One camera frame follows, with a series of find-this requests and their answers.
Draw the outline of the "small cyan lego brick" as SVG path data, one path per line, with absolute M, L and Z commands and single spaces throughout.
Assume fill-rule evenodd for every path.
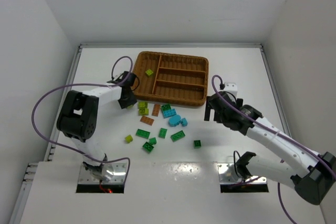
M 185 127 L 185 126 L 188 125 L 188 121 L 187 121 L 186 118 L 182 118 L 182 119 L 181 119 L 181 125 L 182 125 L 183 127 Z

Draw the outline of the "lime green lego brick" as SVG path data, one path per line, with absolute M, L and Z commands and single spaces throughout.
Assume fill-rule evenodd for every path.
M 146 75 L 147 77 L 150 77 L 150 76 L 152 76 L 153 74 L 154 74 L 154 72 L 153 72 L 151 69 L 148 69 L 148 70 L 145 71 L 145 75 Z

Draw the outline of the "small green lego cube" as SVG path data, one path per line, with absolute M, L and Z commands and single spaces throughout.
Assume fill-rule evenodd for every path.
M 194 140 L 193 141 L 193 146 L 194 146 L 194 148 L 201 148 L 202 147 L 201 141 L 200 140 Z

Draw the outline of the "cyan oval lego piece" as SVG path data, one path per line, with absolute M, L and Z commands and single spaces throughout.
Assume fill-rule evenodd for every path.
M 171 127 L 176 127 L 180 124 L 181 122 L 181 116 L 180 115 L 174 115 L 169 118 L 169 126 Z

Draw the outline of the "cyan rectangular lego brick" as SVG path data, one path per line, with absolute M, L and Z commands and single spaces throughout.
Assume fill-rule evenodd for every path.
M 166 119 L 166 118 L 170 118 L 172 116 L 175 116 L 176 115 L 176 110 L 175 109 L 165 110 L 162 113 L 163 113 L 163 117 Z

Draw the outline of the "small lime lego brick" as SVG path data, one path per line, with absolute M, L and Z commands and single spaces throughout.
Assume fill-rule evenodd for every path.
M 128 135 L 124 138 L 126 143 L 131 143 L 133 141 L 133 137 L 131 135 Z

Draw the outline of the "green long lego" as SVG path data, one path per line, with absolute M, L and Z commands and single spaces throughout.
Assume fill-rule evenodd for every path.
M 179 131 L 171 135 L 171 140 L 173 142 L 176 142 L 184 137 L 185 137 L 185 133 L 183 131 Z

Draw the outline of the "green square lego brick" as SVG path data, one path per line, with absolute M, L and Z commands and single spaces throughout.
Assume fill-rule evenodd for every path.
M 165 138 L 166 134 L 167 134 L 167 129 L 166 128 L 160 128 L 159 138 Z

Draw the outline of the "green sloped lego brick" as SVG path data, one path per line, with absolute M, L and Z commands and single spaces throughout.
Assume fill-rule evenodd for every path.
M 149 143 L 150 143 L 151 145 L 155 145 L 155 144 L 157 143 L 156 138 L 153 137 L 153 138 L 149 139 Z

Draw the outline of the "green lego brick bottom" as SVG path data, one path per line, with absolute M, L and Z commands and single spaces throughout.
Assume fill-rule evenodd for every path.
M 148 152 L 148 153 L 151 153 L 154 149 L 154 146 L 152 144 L 150 144 L 149 142 L 145 142 L 143 145 L 142 145 L 142 148 Z

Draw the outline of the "dark green lego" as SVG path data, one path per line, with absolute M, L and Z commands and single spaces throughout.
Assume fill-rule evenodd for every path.
M 161 111 L 167 111 L 167 110 L 170 110 L 170 109 L 171 109 L 170 104 L 161 105 Z

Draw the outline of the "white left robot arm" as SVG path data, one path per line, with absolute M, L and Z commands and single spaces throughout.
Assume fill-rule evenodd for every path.
M 116 80 L 89 91 L 71 90 L 57 119 L 57 129 L 83 152 L 83 165 L 99 180 L 108 175 L 107 155 L 93 135 L 97 126 L 99 109 L 107 105 L 112 112 L 119 112 L 136 104 L 132 86 L 138 82 L 136 74 L 125 71 Z

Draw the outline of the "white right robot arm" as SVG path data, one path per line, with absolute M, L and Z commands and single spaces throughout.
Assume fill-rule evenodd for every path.
M 292 188 L 302 199 L 319 205 L 335 183 L 335 156 L 319 154 L 302 146 L 272 125 L 261 112 L 233 100 L 225 91 L 207 97 L 207 105 L 215 111 L 215 121 L 255 140 L 269 149 L 281 162 L 245 152 L 234 162 L 237 177 L 267 177 Z

